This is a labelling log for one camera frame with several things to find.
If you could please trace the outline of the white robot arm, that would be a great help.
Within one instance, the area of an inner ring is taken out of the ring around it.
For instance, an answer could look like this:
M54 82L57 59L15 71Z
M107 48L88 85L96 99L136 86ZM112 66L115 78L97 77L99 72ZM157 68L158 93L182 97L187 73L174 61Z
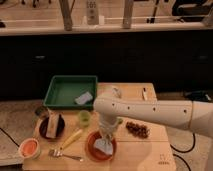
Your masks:
M118 117L188 130L212 139L205 171L213 171L213 103L199 101L136 101L121 98L116 87L105 89L96 97L93 108L107 134L115 132Z

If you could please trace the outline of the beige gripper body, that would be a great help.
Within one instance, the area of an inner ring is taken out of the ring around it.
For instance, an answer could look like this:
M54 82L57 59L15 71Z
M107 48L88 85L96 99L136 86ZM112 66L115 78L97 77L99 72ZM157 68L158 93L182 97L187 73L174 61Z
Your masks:
M102 118L99 119L99 132L102 138L112 140L114 133L122 123L121 118L117 118L114 123L110 123Z

